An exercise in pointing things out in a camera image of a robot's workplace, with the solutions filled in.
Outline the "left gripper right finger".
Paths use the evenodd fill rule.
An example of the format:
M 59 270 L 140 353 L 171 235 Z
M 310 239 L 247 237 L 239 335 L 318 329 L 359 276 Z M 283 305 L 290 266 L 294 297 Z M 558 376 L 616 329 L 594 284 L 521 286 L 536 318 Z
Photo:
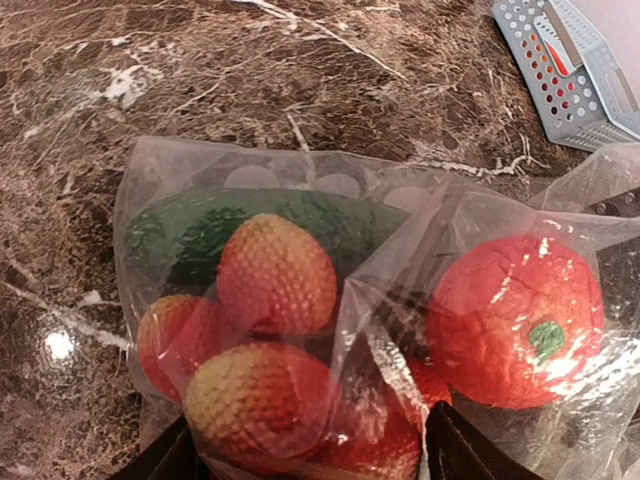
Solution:
M 426 420 L 430 477 L 435 480 L 542 480 L 512 460 L 447 402 Z

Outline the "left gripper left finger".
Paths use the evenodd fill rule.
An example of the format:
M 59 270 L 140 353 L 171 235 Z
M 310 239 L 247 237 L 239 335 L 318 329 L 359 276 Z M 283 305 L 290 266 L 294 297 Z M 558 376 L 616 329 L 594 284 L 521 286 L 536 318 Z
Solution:
M 184 416 L 176 419 L 135 459 L 108 480 L 200 478 L 200 458 Z

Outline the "clear zip top bag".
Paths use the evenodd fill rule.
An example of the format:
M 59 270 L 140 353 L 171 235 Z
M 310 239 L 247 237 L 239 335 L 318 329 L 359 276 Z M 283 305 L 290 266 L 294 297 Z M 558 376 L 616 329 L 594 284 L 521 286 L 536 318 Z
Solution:
M 217 289 L 203 295 L 163 294 L 145 275 L 127 271 L 121 257 L 126 226 L 150 205 L 178 193 L 230 188 L 368 199 L 399 208 L 408 218 L 344 280 L 329 325 L 307 334 L 255 333 L 225 313 Z M 449 403 L 503 453 L 542 479 L 639 475 L 637 144 L 598 149 L 522 203 L 453 174 L 343 152 L 258 150 L 145 136 L 135 143 L 119 186 L 115 222 L 130 368 L 154 406 L 150 425 L 158 436 L 185 417 L 200 458 L 199 479 L 301 479 L 299 471 L 318 451 L 339 405 L 345 363 L 364 359 L 373 360 L 384 381 L 421 412 L 422 455 L 414 479 L 432 479 L 425 424 L 437 402 Z M 554 238 L 588 262 L 601 289 L 605 323 L 601 351 L 575 387 L 547 405 L 515 410 L 477 403 L 442 378 L 430 357 L 426 318 L 434 290 L 457 259 L 491 240 L 520 235 Z M 311 454 L 229 459 L 208 449 L 186 418 L 185 391 L 197 371 L 181 384 L 179 404 L 154 387 L 138 356 L 139 321 L 156 300 L 176 294 L 204 297 L 221 306 L 224 349 L 219 354 L 251 342 L 279 342 L 329 367 L 338 393 L 325 435 Z

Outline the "green fake avocado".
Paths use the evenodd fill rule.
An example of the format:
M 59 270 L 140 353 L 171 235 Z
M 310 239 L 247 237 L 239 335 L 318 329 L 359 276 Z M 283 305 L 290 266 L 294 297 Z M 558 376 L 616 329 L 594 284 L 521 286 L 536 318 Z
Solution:
M 163 294 L 227 294 L 252 280 L 341 291 L 407 218 L 381 202 L 319 191 L 184 192 L 126 226 L 121 257 Z

